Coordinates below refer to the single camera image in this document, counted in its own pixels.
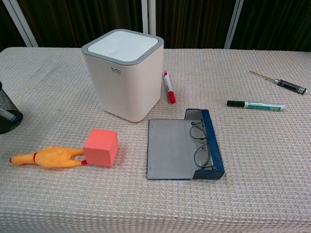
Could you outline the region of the black mesh pen holder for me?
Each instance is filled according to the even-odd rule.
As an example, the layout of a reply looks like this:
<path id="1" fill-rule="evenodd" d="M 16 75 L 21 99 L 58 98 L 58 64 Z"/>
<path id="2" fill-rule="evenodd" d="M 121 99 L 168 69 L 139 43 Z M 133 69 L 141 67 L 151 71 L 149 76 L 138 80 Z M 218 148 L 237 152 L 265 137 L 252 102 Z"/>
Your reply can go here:
<path id="1" fill-rule="evenodd" d="M 23 120 L 23 114 L 13 104 L 0 81 L 0 134 L 15 129 Z"/>

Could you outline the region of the beige waffle tablecloth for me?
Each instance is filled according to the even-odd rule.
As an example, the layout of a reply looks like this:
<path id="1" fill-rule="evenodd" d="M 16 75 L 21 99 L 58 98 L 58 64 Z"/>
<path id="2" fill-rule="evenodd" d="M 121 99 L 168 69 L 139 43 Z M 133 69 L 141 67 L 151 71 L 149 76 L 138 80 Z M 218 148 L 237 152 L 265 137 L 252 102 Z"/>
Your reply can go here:
<path id="1" fill-rule="evenodd" d="M 311 233 L 311 52 L 165 50 L 165 91 L 139 123 L 101 109 L 80 48 L 7 48 L 0 81 L 23 113 L 0 135 L 0 233 Z M 254 75 L 307 88 L 305 95 Z M 229 107 L 274 103 L 283 111 Z M 148 121 L 210 111 L 225 173 L 219 180 L 146 178 Z M 117 131 L 112 168 L 44 169 L 9 158 L 81 148 L 92 129 Z"/>

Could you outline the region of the white metal frame post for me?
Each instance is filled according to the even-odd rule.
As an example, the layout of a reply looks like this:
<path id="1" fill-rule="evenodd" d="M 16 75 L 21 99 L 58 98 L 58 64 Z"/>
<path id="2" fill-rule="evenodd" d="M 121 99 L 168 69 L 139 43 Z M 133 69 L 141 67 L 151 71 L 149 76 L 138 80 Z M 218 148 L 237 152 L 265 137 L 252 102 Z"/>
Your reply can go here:
<path id="1" fill-rule="evenodd" d="M 39 47 L 17 0 L 2 0 L 27 47 Z"/>
<path id="2" fill-rule="evenodd" d="M 156 0 L 147 0 L 148 3 L 148 32 L 156 35 Z"/>
<path id="3" fill-rule="evenodd" d="M 234 10 L 232 13 L 231 21 L 229 24 L 226 40 L 225 40 L 225 45 L 224 49 L 230 49 L 234 35 L 235 35 L 235 30 L 240 18 L 241 10 L 243 7 L 244 0 L 236 0 L 235 1 L 235 6 Z"/>

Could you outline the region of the yellow rubber chicken toy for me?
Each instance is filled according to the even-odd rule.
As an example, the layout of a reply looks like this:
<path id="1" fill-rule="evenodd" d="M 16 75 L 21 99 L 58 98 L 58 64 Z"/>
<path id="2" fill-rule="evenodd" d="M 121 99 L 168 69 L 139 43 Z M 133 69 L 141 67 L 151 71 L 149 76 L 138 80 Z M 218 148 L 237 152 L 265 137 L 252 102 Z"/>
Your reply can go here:
<path id="1" fill-rule="evenodd" d="M 34 153 L 18 154 L 10 158 L 14 165 L 39 165 L 44 168 L 69 168 L 87 165 L 84 160 L 74 160 L 74 156 L 83 155 L 82 149 L 50 146 Z"/>

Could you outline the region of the dark curtain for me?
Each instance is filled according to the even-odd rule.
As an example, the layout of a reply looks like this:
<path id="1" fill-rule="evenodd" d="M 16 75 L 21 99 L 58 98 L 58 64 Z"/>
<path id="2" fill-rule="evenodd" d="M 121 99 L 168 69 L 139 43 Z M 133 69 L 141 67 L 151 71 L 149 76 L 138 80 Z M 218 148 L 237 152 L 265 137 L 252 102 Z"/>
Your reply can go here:
<path id="1" fill-rule="evenodd" d="M 167 49 L 222 49 L 236 0 L 155 0 Z M 141 0 L 17 0 L 41 47 L 81 47 L 110 30 L 142 32 Z M 311 52 L 311 0 L 244 0 L 232 49 Z"/>

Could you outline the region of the blue glasses case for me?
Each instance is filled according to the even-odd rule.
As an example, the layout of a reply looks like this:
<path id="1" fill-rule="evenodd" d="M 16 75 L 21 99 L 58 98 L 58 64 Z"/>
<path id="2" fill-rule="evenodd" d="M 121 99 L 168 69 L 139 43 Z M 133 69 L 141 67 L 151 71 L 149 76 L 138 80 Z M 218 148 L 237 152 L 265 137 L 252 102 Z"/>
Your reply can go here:
<path id="1" fill-rule="evenodd" d="M 199 169 L 193 159 L 198 148 L 190 137 L 192 121 L 205 124 L 213 169 Z M 209 110 L 187 109 L 184 119 L 151 119 L 148 129 L 147 179 L 149 180 L 218 180 L 224 165 Z"/>

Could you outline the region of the pink foam cube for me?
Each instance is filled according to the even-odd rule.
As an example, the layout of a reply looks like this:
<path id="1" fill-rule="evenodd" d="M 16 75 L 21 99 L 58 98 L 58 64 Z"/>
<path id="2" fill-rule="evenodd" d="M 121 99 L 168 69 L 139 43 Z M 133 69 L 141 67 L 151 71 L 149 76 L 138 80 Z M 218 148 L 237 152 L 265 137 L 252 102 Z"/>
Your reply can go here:
<path id="1" fill-rule="evenodd" d="M 87 137 L 83 151 L 90 165 L 112 167 L 118 153 L 116 131 L 93 129 Z"/>

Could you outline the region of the red marker pen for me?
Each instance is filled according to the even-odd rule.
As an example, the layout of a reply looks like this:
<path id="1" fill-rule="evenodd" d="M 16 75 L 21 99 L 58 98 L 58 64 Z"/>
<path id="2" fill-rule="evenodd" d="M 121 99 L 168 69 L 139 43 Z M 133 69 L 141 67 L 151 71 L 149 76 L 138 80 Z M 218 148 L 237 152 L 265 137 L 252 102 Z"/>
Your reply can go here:
<path id="1" fill-rule="evenodd" d="M 174 104 L 176 102 L 176 98 L 168 71 L 164 71 L 164 81 L 167 87 L 168 100 L 171 104 Z"/>

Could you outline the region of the thin metal frame glasses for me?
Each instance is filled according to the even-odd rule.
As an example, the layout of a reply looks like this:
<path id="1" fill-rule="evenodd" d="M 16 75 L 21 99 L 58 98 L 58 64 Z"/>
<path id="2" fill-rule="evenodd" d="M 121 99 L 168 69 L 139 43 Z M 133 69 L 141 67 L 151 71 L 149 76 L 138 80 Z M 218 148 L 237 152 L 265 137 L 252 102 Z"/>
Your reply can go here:
<path id="1" fill-rule="evenodd" d="M 201 170 L 213 169 L 214 165 L 204 122 L 202 120 L 192 121 L 189 133 L 191 139 L 198 144 L 198 148 L 193 154 L 195 165 Z"/>

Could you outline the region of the white appliance lid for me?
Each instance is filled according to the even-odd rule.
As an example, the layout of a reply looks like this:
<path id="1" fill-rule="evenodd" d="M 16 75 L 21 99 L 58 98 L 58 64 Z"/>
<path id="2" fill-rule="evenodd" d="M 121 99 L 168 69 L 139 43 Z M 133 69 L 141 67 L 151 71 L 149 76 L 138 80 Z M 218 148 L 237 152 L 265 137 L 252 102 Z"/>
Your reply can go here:
<path id="1" fill-rule="evenodd" d="M 119 61 L 131 62 L 146 53 L 157 42 L 155 38 L 116 31 L 89 46 L 88 51 Z"/>

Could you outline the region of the green white marker pen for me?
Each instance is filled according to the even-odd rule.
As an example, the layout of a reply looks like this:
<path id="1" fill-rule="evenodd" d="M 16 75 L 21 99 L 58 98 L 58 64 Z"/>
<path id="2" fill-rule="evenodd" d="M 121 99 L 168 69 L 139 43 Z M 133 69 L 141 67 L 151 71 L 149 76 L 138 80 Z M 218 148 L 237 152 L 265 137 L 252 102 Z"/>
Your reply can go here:
<path id="1" fill-rule="evenodd" d="M 269 110 L 269 111 L 283 111 L 285 109 L 285 106 L 282 104 L 233 101 L 233 100 L 228 100 L 227 106 L 240 107 L 245 109 Z"/>

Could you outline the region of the black handled screwdriver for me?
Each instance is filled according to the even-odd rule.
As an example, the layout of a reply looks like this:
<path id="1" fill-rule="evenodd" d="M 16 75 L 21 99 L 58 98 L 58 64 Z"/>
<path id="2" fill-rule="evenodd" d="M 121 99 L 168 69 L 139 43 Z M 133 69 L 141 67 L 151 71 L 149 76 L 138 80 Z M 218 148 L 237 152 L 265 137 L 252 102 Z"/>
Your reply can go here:
<path id="1" fill-rule="evenodd" d="M 270 81 L 276 83 L 278 86 L 281 86 L 283 88 L 289 89 L 289 90 L 294 91 L 294 92 L 296 92 L 298 94 L 305 95 L 305 94 L 308 93 L 308 89 L 307 88 L 301 87 L 299 85 L 296 85 L 296 84 L 284 81 L 282 79 L 269 78 L 269 77 L 267 77 L 265 75 L 259 74 L 257 72 L 251 71 L 251 70 L 249 72 L 254 74 L 254 75 L 260 76 L 260 77 L 262 77 L 262 78 L 264 78 L 266 80 L 270 80 Z"/>

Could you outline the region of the white desktop trash bin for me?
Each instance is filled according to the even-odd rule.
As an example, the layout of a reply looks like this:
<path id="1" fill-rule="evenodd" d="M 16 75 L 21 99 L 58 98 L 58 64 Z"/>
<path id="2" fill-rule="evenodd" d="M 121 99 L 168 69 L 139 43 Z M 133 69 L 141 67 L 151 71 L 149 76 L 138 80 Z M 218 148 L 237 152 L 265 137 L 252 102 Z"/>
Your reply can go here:
<path id="1" fill-rule="evenodd" d="M 88 51 L 89 46 L 116 31 L 136 33 L 158 42 L 131 62 Z M 128 29 L 111 30 L 83 45 L 81 51 L 102 109 L 131 122 L 143 120 L 161 96 L 163 50 L 161 37 Z"/>

